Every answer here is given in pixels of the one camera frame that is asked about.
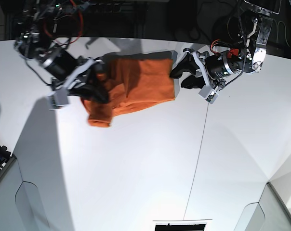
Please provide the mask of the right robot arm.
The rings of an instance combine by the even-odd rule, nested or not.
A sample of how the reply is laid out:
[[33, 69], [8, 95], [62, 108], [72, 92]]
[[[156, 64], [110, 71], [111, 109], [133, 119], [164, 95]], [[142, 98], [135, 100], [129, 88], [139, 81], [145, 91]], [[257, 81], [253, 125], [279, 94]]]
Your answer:
[[[47, 96], [52, 109], [69, 104], [69, 96], [78, 96], [98, 103], [108, 103], [109, 95], [98, 78], [103, 67], [101, 59], [92, 57], [73, 57], [67, 49], [82, 36], [84, 29], [83, 12], [91, 6], [89, 0], [61, 1], [27, 0], [20, 22], [19, 36], [14, 49], [24, 59], [30, 70], [29, 61], [35, 60], [40, 67], [51, 75], [50, 82], [43, 83], [51, 89]], [[76, 15], [80, 23], [77, 38], [66, 36], [66, 41], [58, 41], [56, 35], [58, 22]]]

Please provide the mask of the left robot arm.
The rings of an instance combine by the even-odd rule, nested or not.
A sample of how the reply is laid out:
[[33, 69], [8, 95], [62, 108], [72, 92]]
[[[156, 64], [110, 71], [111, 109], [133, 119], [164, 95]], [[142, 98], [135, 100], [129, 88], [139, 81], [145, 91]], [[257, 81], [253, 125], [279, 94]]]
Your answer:
[[210, 88], [210, 97], [233, 83], [243, 73], [260, 72], [266, 56], [266, 45], [270, 36], [272, 14], [279, 14], [279, 0], [248, 0], [252, 6], [243, 13], [241, 1], [235, 10], [238, 16], [231, 15], [226, 22], [229, 41], [222, 36], [212, 41], [210, 50], [200, 53], [192, 48], [184, 49], [185, 57], [171, 71], [171, 79], [179, 79], [184, 72], [191, 75], [181, 84], [186, 89]]

